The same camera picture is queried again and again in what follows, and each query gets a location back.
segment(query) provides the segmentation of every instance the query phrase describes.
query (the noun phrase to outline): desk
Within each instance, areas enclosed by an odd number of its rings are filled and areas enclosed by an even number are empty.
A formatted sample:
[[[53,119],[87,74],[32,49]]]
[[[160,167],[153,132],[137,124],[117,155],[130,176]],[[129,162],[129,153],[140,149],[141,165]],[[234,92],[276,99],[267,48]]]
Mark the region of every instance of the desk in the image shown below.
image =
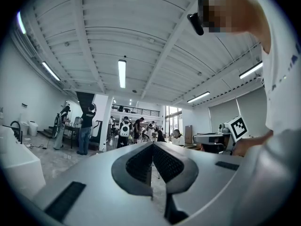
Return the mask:
[[[78,140],[78,138],[79,138],[79,129],[80,129],[79,127],[73,127],[73,126],[65,125],[65,129],[64,129],[64,130],[69,130],[69,131],[71,131],[71,143],[70,143],[71,149],[72,149],[72,146],[73,146],[73,144],[72,144],[72,141],[73,141],[73,133],[76,132],[76,134],[77,134],[76,138],[77,138],[77,140]]]

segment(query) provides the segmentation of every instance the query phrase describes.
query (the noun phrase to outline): person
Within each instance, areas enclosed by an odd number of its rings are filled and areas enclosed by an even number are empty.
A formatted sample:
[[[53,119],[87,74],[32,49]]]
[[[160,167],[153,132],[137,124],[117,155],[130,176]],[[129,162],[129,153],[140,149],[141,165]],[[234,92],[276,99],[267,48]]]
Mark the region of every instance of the person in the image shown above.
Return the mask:
[[[57,125],[57,135],[55,140],[55,145],[53,146],[54,149],[60,150],[62,145],[62,139],[64,135],[64,129],[65,129],[65,122],[70,122],[69,119],[67,119],[68,112],[70,110],[70,107],[67,105],[61,112],[60,112],[60,120],[59,124]]]
[[[123,122],[120,123],[120,132],[118,136],[117,148],[127,146],[128,137],[132,131],[132,124],[128,120],[128,117],[123,118]]]
[[[112,124],[113,124],[113,116],[111,116],[109,118],[109,124],[108,124],[108,131],[107,131],[107,141],[110,141],[111,140],[111,134],[112,134]]]
[[[161,130],[158,130],[158,138],[157,138],[158,142],[166,142],[164,137],[163,137],[163,133]]]
[[[168,139],[172,142],[174,145],[183,146],[185,145],[185,139],[184,136],[180,133],[178,129],[174,130],[174,133],[172,133]]]
[[[137,144],[137,139],[139,139],[139,130],[140,130],[140,123],[144,121],[144,118],[141,117],[137,119],[134,123],[134,144]]]
[[[89,146],[89,137],[91,134],[92,119],[96,114],[97,108],[95,104],[88,107],[88,111],[81,116],[81,128],[79,130],[79,150],[77,154],[87,155]]]
[[[301,46],[285,14],[272,0],[198,0],[198,25],[210,32],[249,32],[261,43],[263,83],[267,96],[266,126],[262,137],[243,138],[233,155],[264,144],[286,129],[301,128]]]
[[[155,124],[155,122],[152,121],[152,122],[146,127],[147,135],[149,136],[149,138],[152,137],[152,130],[154,129],[154,124]]]

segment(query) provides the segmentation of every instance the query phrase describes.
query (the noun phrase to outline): cable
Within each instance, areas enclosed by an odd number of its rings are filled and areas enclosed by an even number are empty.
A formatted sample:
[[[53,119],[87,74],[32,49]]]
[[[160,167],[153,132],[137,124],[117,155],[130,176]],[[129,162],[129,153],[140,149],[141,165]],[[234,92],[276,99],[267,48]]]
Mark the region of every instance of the cable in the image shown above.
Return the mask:
[[[34,145],[34,144],[30,144],[30,149],[33,149],[34,147],[37,147],[37,148],[43,148],[43,149],[48,149],[48,144],[49,144],[49,141],[51,140],[52,138],[50,138],[49,140],[48,140],[48,143],[47,143],[47,146],[45,147],[44,146],[44,144],[41,144],[41,145],[39,145],[39,146],[37,146],[37,145]]]

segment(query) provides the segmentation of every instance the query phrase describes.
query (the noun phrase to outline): ceiling light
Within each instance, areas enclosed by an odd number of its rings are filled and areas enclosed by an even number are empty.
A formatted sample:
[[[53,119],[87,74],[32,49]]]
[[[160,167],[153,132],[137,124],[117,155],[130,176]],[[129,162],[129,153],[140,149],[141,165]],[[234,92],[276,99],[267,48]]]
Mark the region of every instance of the ceiling light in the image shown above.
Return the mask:
[[[55,75],[55,73],[53,73],[53,71],[48,67],[48,65],[46,64],[46,62],[42,62],[42,64],[44,65],[44,67],[48,70],[48,72],[51,73],[51,75],[52,75],[57,81],[60,81],[60,79]]]
[[[207,96],[207,95],[210,95],[210,92],[205,92],[204,94],[201,94],[200,96],[195,97],[195,98],[193,98],[193,99],[187,101],[187,103],[194,102],[194,101],[196,101],[196,100],[198,100],[198,99],[200,99],[200,98],[203,98],[203,97],[205,97],[205,96]]]
[[[18,23],[19,23],[20,29],[22,30],[22,33],[26,34],[26,30],[25,30],[24,24],[22,22],[20,12],[17,13],[17,19],[18,19]]]
[[[259,62],[257,65],[253,66],[251,69],[248,69],[247,71],[243,72],[242,74],[239,75],[239,77],[241,79],[243,79],[244,77],[252,74],[253,72],[255,72],[256,70],[260,69],[262,67],[262,62]]]
[[[126,66],[127,62],[125,60],[118,61],[120,87],[124,89],[126,88]]]

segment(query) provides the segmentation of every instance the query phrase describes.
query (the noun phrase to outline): floor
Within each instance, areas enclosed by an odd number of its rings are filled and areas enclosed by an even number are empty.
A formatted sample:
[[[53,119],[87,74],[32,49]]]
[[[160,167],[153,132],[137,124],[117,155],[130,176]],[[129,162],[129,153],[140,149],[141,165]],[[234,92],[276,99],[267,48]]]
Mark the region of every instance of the floor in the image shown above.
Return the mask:
[[[63,143],[60,150],[53,149],[54,139],[48,139],[41,134],[36,137],[24,136],[23,142],[27,146],[31,146],[30,150],[41,161],[42,170],[46,184],[56,178],[60,173],[66,171],[72,165],[85,160],[95,151],[88,150],[88,155],[81,156],[76,154],[77,147],[70,148],[69,144]],[[115,138],[107,142],[107,151],[114,150]],[[153,188],[153,202],[159,212],[163,215],[166,203],[166,188],[165,182],[160,177],[158,178],[157,169],[152,167],[151,187]]]

